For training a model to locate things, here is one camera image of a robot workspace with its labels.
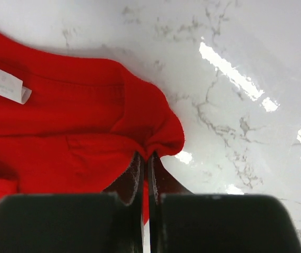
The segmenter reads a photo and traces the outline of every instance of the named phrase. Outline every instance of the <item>white tag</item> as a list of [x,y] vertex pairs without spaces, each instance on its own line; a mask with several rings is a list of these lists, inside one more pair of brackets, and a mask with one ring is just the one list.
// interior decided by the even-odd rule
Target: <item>white tag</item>
[[20,104],[25,104],[31,95],[31,90],[22,85],[22,80],[0,70],[0,96]]

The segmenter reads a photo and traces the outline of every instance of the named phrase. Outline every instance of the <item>red cloth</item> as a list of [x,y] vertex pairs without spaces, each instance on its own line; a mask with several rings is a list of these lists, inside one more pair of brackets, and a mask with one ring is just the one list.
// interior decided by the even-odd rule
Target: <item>red cloth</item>
[[45,53],[0,34],[0,69],[32,90],[24,105],[0,96],[0,198],[100,192],[135,151],[147,159],[183,147],[163,93],[117,62]]

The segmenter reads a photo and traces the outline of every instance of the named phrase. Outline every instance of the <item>red garment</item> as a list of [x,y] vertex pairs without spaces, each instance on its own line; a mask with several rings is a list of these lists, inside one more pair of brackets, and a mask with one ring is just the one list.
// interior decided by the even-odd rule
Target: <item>red garment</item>
[[117,62],[45,53],[0,34],[0,69],[32,90],[24,105],[0,96],[0,198],[100,192],[135,151],[147,159],[183,147],[163,93]]

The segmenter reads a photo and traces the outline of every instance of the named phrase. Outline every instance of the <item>marble surface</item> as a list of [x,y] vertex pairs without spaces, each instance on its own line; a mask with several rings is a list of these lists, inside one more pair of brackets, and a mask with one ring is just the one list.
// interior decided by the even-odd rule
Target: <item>marble surface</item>
[[0,0],[0,31],[152,81],[185,130],[162,158],[172,175],[193,192],[272,194],[301,239],[301,1]]

